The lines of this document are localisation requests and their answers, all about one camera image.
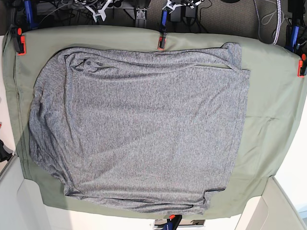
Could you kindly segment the right red black clamp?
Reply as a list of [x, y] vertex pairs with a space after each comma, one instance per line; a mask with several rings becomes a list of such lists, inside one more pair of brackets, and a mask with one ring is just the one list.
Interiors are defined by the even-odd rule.
[[298, 71], [297, 76], [300, 78], [304, 78], [307, 75], [307, 56], [306, 54], [302, 54], [301, 59], [298, 63]]

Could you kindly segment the red black clamp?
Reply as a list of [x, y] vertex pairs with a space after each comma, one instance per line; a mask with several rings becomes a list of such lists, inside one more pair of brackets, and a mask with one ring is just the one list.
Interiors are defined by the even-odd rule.
[[10, 32], [17, 55], [19, 56], [25, 55], [26, 54], [25, 36], [22, 35], [22, 29], [20, 27], [13, 26], [10, 29]]
[[297, 76], [300, 78], [304, 78], [307, 75], [307, 56], [306, 54], [302, 54], [301, 59], [298, 63], [298, 71]]

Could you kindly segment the bottom red blue clamp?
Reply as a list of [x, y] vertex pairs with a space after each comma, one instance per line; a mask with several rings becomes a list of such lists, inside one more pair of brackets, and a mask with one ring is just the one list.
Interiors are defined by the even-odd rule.
[[171, 215], [162, 230], [176, 230], [182, 220], [182, 215]]

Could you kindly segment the aluminium frame bracket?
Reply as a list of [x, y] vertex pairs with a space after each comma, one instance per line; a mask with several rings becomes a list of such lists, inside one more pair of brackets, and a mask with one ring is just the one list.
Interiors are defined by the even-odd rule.
[[148, 8], [135, 9], [135, 27], [147, 28], [147, 13]]

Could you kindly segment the black power adapter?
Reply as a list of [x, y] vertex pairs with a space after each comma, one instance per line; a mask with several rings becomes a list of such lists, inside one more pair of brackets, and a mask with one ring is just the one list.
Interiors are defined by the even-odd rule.
[[170, 22], [178, 23], [181, 22], [181, 8], [183, 5], [174, 5], [168, 8], [168, 17], [167, 19]]

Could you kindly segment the top centre red clamp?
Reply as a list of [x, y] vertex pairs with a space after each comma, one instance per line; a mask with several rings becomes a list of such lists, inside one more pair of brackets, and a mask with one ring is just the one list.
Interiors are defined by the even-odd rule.
[[165, 43], [166, 43], [166, 20], [167, 20], [167, 11], [162, 10], [161, 14], [161, 23], [160, 23], [160, 38], [158, 42], [158, 50], [164, 50], [165, 49]]

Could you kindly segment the grey heathered T-shirt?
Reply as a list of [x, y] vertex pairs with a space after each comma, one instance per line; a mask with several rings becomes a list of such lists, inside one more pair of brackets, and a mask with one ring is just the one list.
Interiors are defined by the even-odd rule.
[[203, 214], [226, 189], [246, 117], [242, 48], [74, 47], [41, 69], [30, 156], [63, 192], [106, 207]]

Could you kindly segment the left red black clamp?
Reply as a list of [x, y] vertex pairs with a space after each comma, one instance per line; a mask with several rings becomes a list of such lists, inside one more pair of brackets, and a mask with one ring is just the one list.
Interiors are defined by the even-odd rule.
[[10, 32], [17, 55], [19, 56], [25, 55], [26, 54], [25, 36], [22, 35], [22, 29], [20, 27], [13, 26], [10, 29]]

